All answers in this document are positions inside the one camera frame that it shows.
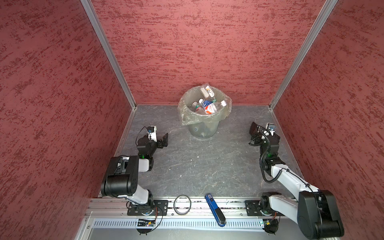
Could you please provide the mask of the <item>blue label bottle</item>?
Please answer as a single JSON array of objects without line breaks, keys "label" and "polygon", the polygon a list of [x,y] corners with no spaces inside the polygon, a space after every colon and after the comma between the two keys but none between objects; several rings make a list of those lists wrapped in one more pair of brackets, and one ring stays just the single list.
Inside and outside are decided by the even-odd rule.
[{"label": "blue label bottle", "polygon": [[200,106],[205,109],[207,106],[209,106],[213,102],[205,99],[199,99],[199,103],[200,103]]}]

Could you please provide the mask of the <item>green white label small bottle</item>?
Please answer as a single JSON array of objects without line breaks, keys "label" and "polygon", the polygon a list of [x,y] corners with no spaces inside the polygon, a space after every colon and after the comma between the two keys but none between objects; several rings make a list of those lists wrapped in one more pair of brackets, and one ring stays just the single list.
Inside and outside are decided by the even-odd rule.
[{"label": "green white label small bottle", "polygon": [[208,101],[213,101],[215,99],[215,93],[209,84],[202,85],[200,91],[203,94],[204,99]]}]

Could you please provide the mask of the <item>red white label square bottle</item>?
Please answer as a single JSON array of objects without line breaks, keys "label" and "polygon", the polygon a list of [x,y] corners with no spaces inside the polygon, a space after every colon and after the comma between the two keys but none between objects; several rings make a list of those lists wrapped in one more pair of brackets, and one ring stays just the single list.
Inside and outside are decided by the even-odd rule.
[{"label": "red white label square bottle", "polygon": [[204,108],[197,102],[193,102],[192,108],[193,108],[194,112],[199,114],[199,115],[205,115],[206,114]]}]

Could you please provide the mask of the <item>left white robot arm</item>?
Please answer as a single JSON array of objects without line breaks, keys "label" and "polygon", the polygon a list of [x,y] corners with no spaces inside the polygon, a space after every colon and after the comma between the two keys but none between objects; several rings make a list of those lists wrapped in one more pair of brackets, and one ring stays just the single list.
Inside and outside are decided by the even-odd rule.
[{"label": "left white robot arm", "polygon": [[154,140],[155,136],[156,133],[148,133],[137,141],[137,155],[111,158],[101,183],[103,197],[126,199],[143,211],[156,209],[151,191],[138,183],[139,173],[153,169],[156,150],[168,146],[169,134]]}]

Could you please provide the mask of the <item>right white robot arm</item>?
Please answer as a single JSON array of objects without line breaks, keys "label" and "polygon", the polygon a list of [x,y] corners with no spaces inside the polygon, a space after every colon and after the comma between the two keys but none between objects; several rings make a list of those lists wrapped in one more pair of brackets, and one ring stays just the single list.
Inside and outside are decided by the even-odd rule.
[{"label": "right white robot arm", "polygon": [[278,214],[295,222],[302,234],[309,240],[339,238],[345,230],[335,196],[327,190],[320,190],[295,174],[279,157],[280,136],[275,131],[256,123],[250,127],[250,145],[260,148],[259,166],[263,180],[280,182],[291,197],[277,192],[263,193],[254,210],[271,216],[265,232],[275,233],[278,228]]}]

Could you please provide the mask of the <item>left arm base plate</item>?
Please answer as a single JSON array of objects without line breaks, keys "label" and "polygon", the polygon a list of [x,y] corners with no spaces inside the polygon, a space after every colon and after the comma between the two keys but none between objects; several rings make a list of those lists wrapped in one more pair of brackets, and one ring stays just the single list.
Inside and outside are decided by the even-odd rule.
[{"label": "left arm base plate", "polygon": [[154,200],[152,205],[135,205],[128,206],[128,216],[138,217],[162,217],[167,214],[169,201],[167,200]]}]

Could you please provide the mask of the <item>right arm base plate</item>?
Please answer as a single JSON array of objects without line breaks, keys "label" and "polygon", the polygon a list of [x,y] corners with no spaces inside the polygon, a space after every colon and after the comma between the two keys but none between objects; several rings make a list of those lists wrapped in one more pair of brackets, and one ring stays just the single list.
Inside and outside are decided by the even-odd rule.
[{"label": "right arm base plate", "polygon": [[260,200],[245,200],[245,209],[248,217],[274,217],[283,214],[272,211],[270,214],[263,213],[260,207]]}]

